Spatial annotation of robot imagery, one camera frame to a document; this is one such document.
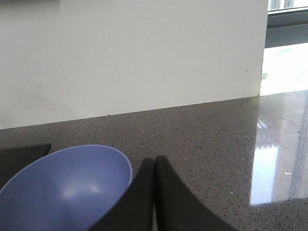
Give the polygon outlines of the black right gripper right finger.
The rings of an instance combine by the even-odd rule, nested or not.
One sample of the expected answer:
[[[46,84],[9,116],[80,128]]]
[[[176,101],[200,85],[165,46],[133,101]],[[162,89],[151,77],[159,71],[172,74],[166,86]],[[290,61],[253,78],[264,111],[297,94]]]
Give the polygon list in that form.
[[[159,231],[234,231],[186,187],[166,156],[155,159],[155,212]]]

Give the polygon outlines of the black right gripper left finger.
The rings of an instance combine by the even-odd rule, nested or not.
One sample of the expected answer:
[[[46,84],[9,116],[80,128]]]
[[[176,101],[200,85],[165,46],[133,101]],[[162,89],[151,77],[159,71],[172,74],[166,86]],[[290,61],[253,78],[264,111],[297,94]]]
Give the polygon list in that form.
[[[154,205],[154,160],[142,161],[137,175],[120,200],[90,231],[150,231]]]

